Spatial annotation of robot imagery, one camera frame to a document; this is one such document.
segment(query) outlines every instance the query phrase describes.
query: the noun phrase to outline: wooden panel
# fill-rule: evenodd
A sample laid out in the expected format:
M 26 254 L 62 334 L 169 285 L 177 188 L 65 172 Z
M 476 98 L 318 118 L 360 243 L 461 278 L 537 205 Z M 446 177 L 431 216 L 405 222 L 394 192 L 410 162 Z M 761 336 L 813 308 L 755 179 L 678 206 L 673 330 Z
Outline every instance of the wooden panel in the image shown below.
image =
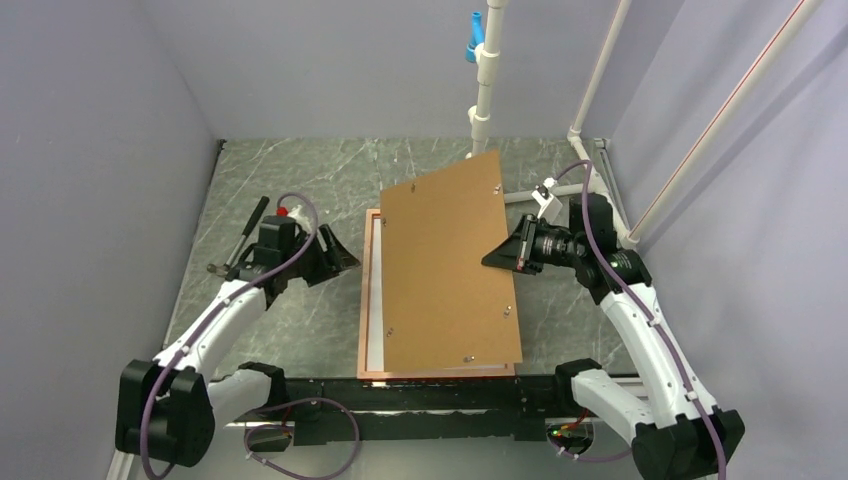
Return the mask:
M 468 378 L 468 377 L 502 377 L 515 375 L 513 364 L 502 364 L 492 366 L 478 366 L 469 368 L 451 368 L 441 370 L 418 370 L 415 372 L 391 372 L 382 366 L 383 358 L 383 334 L 382 334 L 382 308 L 375 308 L 376 302 L 382 306 L 382 295 L 374 295 L 377 290 L 382 290 L 382 279 L 372 276 L 379 271 L 377 266 L 382 265 L 380 251 L 375 250 L 379 244 L 376 240 L 380 238 L 379 226 L 375 227 L 375 221 L 380 219 L 379 209 L 369 209 L 365 214 L 365 248 L 363 249 L 362 261 L 362 303 L 359 312 L 359 357 L 357 359 L 356 377 L 362 380 L 396 380 L 396 379 L 419 379 L 419 378 Z M 372 337 L 371 323 L 380 331 L 379 335 Z M 378 355 L 380 368 L 369 368 L 372 356 Z
M 480 264 L 508 235 L 500 185 L 492 151 L 380 194 L 387 371 L 521 361 L 512 273 Z

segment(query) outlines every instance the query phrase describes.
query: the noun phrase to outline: vertical white pipe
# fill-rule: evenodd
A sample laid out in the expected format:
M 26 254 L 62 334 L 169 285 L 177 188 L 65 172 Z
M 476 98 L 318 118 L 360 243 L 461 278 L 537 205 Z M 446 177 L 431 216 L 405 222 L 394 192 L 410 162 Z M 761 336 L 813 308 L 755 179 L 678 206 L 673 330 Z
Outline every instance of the vertical white pipe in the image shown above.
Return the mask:
M 624 18 L 627 16 L 627 10 L 630 9 L 630 0 L 621 0 L 618 2 L 618 8 L 615 10 L 615 16 L 610 24 L 607 32 L 607 39 L 604 41 L 604 46 L 601 47 L 601 53 L 598 55 L 598 61 L 595 63 L 595 69 L 592 70 L 592 78 L 589 80 L 589 86 L 586 87 L 586 93 L 583 95 L 583 101 L 580 102 L 580 108 L 577 110 L 577 116 L 571 124 L 570 132 L 574 135 L 580 135 L 580 130 L 583 128 L 583 120 L 586 119 L 586 113 L 589 111 L 589 106 L 592 105 L 592 100 L 595 99 L 595 93 L 598 91 L 598 85 L 601 84 L 601 78 L 604 76 L 604 70 L 609 63 L 609 57 L 612 55 L 612 49 L 618 40 L 618 34 L 621 32 L 621 26 L 624 24 Z
M 489 120 L 491 119 L 492 85 L 498 70 L 501 48 L 501 30 L 503 29 L 504 7 L 509 0 L 488 0 L 489 11 L 486 15 L 486 38 L 478 47 L 477 54 L 477 105 L 469 112 L 471 119 L 471 155 L 483 153 L 489 138 Z
M 753 65 L 748 69 L 742 80 L 733 89 L 727 100 L 719 108 L 718 112 L 713 116 L 713 119 L 707 125 L 707 128 L 689 149 L 689 153 L 683 158 L 683 161 L 678 165 L 677 169 L 672 173 L 671 178 L 665 182 L 660 193 L 657 194 L 654 201 L 642 215 L 642 218 L 633 227 L 628 235 L 628 240 L 631 244 L 639 241 L 642 234 L 653 226 L 657 219 L 657 213 L 662 210 L 663 205 L 668 201 L 668 198 L 673 195 L 675 189 L 680 184 L 680 179 L 683 178 L 692 165 L 701 158 L 704 151 L 715 139 L 718 132 L 727 121 L 733 117 L 733 114 L 738 109 L 739 105 L 744 101 L 745 97 L 751 92 L 757 82 L 763 77 L 769 67 L 774 63 L 774 60 L 780 55 L 784 48 L 795 38 L 795 35 L 804 26 L 804 23 L 810 18 L 816 8 L 821 5 L 821 0 L 801 0 L 789 14 L 789 17 L 783 22 L 777 33 L 771 38 L 769 43 L 757 56 Z

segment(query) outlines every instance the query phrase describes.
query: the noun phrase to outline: floor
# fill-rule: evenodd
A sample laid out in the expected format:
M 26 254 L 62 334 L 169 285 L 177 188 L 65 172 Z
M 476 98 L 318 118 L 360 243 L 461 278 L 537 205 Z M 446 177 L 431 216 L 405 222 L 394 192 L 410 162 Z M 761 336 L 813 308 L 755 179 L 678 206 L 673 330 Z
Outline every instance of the floor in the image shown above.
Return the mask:
M 492 139 L 501 152 L 505 192 L 532 188 L 577 160 L 565 139 Z M 222 263 L 262 195 L 272 202 L 297 191 L 318 207 L 339 240 L 362 258 L 365 209 L 381 189 L 462 160 L 467 138 L 278 139 L 229 141 L 218 161 L 191 250 L 166 344 L 182 334 L 217 293 Z M 570 183 L 580 181 L 574 173 Z M 510 228 L 533 202 L 507 206 Z M 293 281 L 248 328 L 216 372 L 248 360 L 283 367 L 290 377 L 353 377 L 359 345 L 360 271 L 313 288 Z M 516 275 L 524 362 L 518 373 L 552 373 L 562 362 L 591 357 L 611 373 L 634 373 L 620 337 L 570 270 Z

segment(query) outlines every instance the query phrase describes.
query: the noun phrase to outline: blue plastic valve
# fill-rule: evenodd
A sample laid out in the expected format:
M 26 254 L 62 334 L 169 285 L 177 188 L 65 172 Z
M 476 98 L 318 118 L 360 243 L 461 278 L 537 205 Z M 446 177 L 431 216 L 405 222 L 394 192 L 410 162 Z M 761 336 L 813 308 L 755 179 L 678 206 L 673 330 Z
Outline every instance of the blue plastic valve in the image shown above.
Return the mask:
M 477 57 L 474 56 L 474 48 L 483 43 L 486 37 L 483 33 L 482 17 L 483 15 L 480 12 L 471 14 L 471 40 L 468 41 L 468 47 L 465 49 L 465 59 L 471 63 L 477 63 Z

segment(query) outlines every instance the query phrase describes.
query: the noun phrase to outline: red line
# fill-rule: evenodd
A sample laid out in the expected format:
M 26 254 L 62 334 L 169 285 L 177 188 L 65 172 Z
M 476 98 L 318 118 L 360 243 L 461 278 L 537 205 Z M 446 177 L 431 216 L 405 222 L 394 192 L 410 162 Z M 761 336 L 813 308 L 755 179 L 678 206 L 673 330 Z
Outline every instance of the red line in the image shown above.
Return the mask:
M 692 148 L 689 150 L 689 153 L 686 154 L 686 157 L 683 159 L 682 162 L 680 162 L 680 165 L 677 166 L 677 169 L 674 170 L 674 173 L 671 174 L 671 178 L 669 178 L 668 181 L 665 182 L 665 185 L 663 185 L 663 188 L 662 188 L 662 190 L 660 190 L 660 193 L 657 194 L 657 196 L 654 198 L 654 201 L 651 202 L 651 204 L 648 206 L 648 209 L 645 210 L 645 214 L 642 215 L 642 218 L 640 218 L 638 222 L 636 222 L 636 226 L 634 226 L 631 231 L 639 228 L 639 225 L 641 225 L 642 221 L 645 220 L 645 217 L 648 216 L 648 212 L 650 212 L 654 208 L 654 206 L 657 204 L 657 201 L 660 199 L 662 194 L 665 193 L 665 191 L 668 189 L 668 186 L 675 179 L 675 177 L 677 177 L 677 174 L 680 173 L 680 170 L 683 168 L 683 165 L 685 165 L 686 162 L 689 161 L 689 158 L 692 156 L 692 153 L 698 148 L 698 145 L 701 144 L 701 141 L 704 140 L 704 137 L 707 136 L 707 133 L 709 133 L 710 129 L 713 127 L 715 122 L 718 120 L 718 117 L 721 116 L 722 112 L 724 112 L 724 110 L 727 108 L 727 106 L 730 104 L 730 102 L 733 100 L 733 98 L 739 92 L 739 89 L 742 88 L 742 85 L 745 84 L 745 81 L 748 80 L 748 77 L 751 76 L 751 74 L 757 68 L 757 65 L 760 64 L 760 61 L 762 61 L 763 57 L 766 55 L 766 53 L 769 51 L 769 49 L 772 47 L 772 45 L 774 45 L 774 42 L 777 41 L 777 37 L 779 37 L 780 34 L 783 33 L 783 30 L 786 28 L 787 25 L 789 25 L 789 22 L 792 21 L 792 18 L 795 16 L 795 14 L 798 13 L 798 10 L 801 8 L 801 6 L 804 4 L 804 2 L 806 2 L 806 0 L 801 0 L 800 2 L 798 2 L 798 5 L 795 6 L 795 10 L 792 11 L 792 13 L 789 15 L 789 17 L 787 17 L 786 21 L 783 22 L 783 25 L 780 26 L 780 30 L 778 30 L 777 33 L 775 33 L 774 36 L 771 38 L 771 41 L 768 43 L 768 45 L 766 45 L 766 48 L 762 51 L 762 53 L 760 53 L 760 55 L 757 57 L 757 60 L 754 61 L 754 64 L 751 65 L 751 68 L 748 69 L 748 71 L 745 73 L 745 76 L 742 77 L 742 80 L 739 82 L 739 84 L 736 85 L 736 88 L 733 90 L 733 93 L 731 93 L 730 96 L 727 97 L 727 100 L 724 101 L 724 105 L 721 106 L 718 113 L 715 114 L 715 116 L 713 117 L 710 124 L 707 125 L 706 130 L 704 130 L 704 132 L 701 134 L 701 136 L 698 137 L 698 141 L 695 142 L 695 145 L 692 146 Z

